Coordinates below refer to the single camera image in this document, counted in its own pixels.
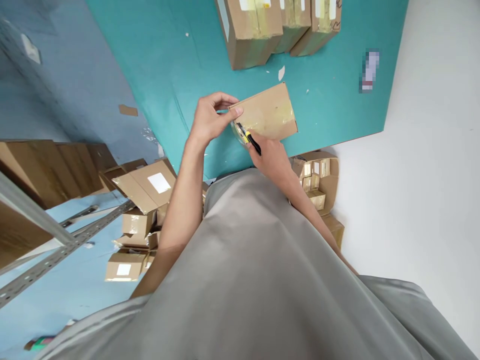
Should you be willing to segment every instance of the teal table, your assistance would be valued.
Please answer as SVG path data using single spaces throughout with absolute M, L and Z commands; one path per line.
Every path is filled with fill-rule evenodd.
M 298 133 L 289 156 L 384 129 L 408 0 L 344 0 L 341 31 L 313 56 L 273 55 L 233 71 L 215 0 L 87 0 L 138 106 L 178 171 L 199 97 L 245 99 L 286 82 Z M 371 93 L 359 93 L 367 49 L 379 49 Z M 230 128 L 205 152 L 204 178 L 251 165 Z

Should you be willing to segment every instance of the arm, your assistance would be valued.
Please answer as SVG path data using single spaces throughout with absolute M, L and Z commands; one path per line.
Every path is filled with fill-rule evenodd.
M 211 140 L 218 137 L 242 109 L 218 114 L 237 103 L 222 92 L 198 100 L 190 136 L 185 143 L 178 177 L 161 228 L 155 260 L 130 298 L 153 293 L 169 273 L 202 221 L 202 180 L 204 153 Z
M 340 252 L 332 233 L 304 192 L 299 178 L 292 170 L 284 146 L 278 140 L 271 140 L 256 133 L 252 133 L 252 136 L 261 148 L 260 156 L 250 143 L 247 145 L 253 164 L 283 192 L 292 206 L 313 225 L 344 264 L 358 275 Z

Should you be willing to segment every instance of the person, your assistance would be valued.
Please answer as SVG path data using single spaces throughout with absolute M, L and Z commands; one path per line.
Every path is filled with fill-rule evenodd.
M 155 260 L 131 298 L 60 333 L 37 359 L 476 359 L 422 289 L 361 276 L 283 145 L 214 182 L 204 152 L 242 110 L 198 101 Z

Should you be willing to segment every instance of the forearm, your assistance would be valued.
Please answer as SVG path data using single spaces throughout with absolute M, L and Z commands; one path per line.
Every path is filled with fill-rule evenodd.
M 192 140 L 185 145 L 155 259 L 131 298 L 151 294 L 159 287 L 202 221 L 205 148 Z
M 202 179 L 206 146 L 188 139 L 161 229 L 158 249 L 186 246 L 202 221 Z
M 299 178 L 293 173 L 293 171 L 285 177 L 284 182 L 281 185 L 281 190 L 288 198 L 291 205 L 297 209 L 298 212 L 301 213 L 320 233 L 335 254 L 337 254 L 337 256 L 354 274 L 358 275 L 357 271 L 350 265 L 350 263 L 340 252 L 334 236 L 330 232 L 327 225 L 325 225 L 322 217 L 318 213 L 317 209 L 315 209 L 314 204 L 304 192 L 304 189 L 300 185 Z

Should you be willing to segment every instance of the metal shelf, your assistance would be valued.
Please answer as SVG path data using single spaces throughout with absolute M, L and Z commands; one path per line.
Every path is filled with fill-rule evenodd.
M 92 212 L 94 210 L 91 206 L 59 224 L 1 172 L 0 201 L 3 201 L 19 213 L 25 215 L 28 219 L 52 234 L 53 237 L 63 244 L 63 246 L 58 248 L 53 254 L 32 266 L 6 286 L 0 288 L 0 309 L 44 276 L 50 271 L 50 269 L 66 259 L 68 255 L 78 249 L 81 245 L 98 234 L 113 220 L 135 207 L 134 203 L 131 200 L 128 200 L 112 210 L 106 216 L 92 222 L 78 231 L 75 231 L 73 234 L 70 234 L 63 227 L 67 224 L 67 221 L 74 223 L 78 219 L 86 219 L 92 216 L 101 215 L 105 213 L 105 210 L 95 213 Z

